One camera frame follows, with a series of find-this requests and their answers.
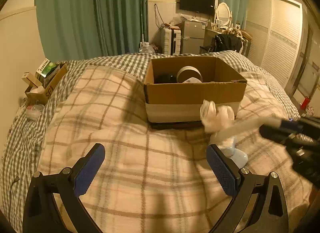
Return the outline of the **black item in box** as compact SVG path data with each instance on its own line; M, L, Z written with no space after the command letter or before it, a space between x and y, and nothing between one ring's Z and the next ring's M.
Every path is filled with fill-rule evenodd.
M177 83L177 78L174 75L162 74L155 78L155 84L174 84Z

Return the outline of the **wall mounted black television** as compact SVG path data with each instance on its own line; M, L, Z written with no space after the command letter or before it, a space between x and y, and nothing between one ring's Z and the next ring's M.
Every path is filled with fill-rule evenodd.
M180 0L180 10L213 16L215 0Z

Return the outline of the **green checkered bedsheet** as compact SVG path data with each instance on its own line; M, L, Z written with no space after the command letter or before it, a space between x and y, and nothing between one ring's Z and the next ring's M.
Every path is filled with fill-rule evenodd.
M17 232L34 172L57 173L96 142L106 158L82 202L104 232L207 232L216 222L229 197L205 160L204 130L148 122L143 81L153 58L70 61L45 106L22 104L1 163L3 212Z

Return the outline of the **clear water jug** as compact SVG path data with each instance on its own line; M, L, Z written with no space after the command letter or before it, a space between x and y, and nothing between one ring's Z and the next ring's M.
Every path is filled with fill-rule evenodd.
M139 53L155 54L155 50L153 46L149 44L149 42L143 41L140 42Z

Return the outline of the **white sliding wardrobe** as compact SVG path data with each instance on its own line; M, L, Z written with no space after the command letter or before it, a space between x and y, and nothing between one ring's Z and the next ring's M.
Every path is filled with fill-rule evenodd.
M245 31L248 59L286 87L295 67L303 28L303 6L295 0L248 0Z

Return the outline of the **green white book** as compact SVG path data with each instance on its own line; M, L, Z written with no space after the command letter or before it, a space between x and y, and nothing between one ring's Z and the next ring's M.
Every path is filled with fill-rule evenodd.
M39 76L46 78L56 68L57 68L56 63L51 62L49 59L45 59L36 70L36 73Z

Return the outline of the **plastic bag on bed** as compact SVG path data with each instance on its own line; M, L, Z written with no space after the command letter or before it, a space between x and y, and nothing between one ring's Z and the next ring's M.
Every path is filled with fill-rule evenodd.
M35 104L26 108L25 115L27 119L36 121L42 115L43 111L43 104Z

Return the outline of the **silver mini fridge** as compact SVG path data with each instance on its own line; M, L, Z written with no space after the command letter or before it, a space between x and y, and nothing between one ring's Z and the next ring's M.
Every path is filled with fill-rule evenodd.
M181 53L199 54L204 43L205 25L185 20L181 23Z

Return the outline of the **white tape roll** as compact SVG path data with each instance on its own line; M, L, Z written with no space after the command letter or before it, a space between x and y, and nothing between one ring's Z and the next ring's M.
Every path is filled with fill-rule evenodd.
M200 71L192 66L185 66L182 67L178 73L177 73L177 82L178 83L183 83L185 80L187 80L190 77L195 77L199 79L201 82L203 82L203 77L200 73Z

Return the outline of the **light blue small case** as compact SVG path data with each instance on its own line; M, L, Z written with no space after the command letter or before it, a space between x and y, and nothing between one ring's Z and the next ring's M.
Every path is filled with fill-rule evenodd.
M236 148L237 137L231 136L228 139L218 142L216 145L225 155L231 159L239 169L244 168L248 162L248 156L242 150Z

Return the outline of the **red bottle on floor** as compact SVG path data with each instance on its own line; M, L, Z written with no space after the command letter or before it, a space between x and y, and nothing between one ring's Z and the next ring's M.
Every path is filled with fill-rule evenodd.
M310 98L309 98L309 97L305 97L304 100L303 100L303 102L302 102L301 105L300 105L300 108L301 108L302 110L305 110L305 109L307 108L307 106L308 106L309 103L310 103Z

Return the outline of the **white suitcase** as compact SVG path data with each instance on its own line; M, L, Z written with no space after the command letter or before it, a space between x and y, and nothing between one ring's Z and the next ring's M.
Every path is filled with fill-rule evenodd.
M165 55L178 55L181 50L181 30L162 28L161 29L161 48Z

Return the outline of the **oval white vanity mirror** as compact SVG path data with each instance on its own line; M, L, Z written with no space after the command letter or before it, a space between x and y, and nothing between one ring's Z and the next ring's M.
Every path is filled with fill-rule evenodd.
M229 6L222 2L216 8L215 22L218 26L228 26L231 20L231 11Z

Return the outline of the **open cardboard box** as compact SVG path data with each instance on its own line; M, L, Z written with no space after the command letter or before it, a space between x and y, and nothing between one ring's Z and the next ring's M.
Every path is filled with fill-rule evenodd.
M202 83L155 84L162 74L177 77L185 66L197 68ZM144 81L145 107L151 123L199 122L203 100L216 106L230 106L238 112L247 81L219 57L186 56L155 58L149 63Z

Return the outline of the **small cardboard box with items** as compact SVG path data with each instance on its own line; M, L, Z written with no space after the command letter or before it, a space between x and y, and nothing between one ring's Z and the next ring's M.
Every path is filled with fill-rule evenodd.
M46 105L53 94L54 89L67 73L66 63L56 63L57 68L53 70L46 78L39 76L36 72L25 72L22 75L22 80L27 83L28 87L25 90L28 102L31 105L43 104Z

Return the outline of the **black jacket on chair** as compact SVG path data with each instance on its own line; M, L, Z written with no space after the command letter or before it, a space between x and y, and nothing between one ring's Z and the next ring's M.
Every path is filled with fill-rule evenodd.
M218 34L214 38L214 52L221 52L227 50L240 52L241 48L241 39L232 34Z

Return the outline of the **plaid beige blanket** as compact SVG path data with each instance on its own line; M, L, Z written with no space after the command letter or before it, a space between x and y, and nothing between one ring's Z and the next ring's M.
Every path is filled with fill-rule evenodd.
M203 128L154 130L143 84L87 67L47 128L38 169L58 173L95 143L105 160L81 201L104 232L208 232L230 202L206 161Z

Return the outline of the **green curtain large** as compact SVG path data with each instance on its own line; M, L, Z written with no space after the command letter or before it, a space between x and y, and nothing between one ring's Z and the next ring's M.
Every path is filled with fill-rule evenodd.
M136 53L148 40L147 0L35 0L52 62Z

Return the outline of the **white socks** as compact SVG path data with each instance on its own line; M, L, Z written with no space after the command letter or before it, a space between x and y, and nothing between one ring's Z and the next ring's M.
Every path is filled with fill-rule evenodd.
M277 117L255 117L251 120L235 122L234 111L230 106L216 106L213 101L203 100L200 118L204 131L210 134L211 144L220 144L230 137L248 130L258 129L263 124L279 128L281 119Z

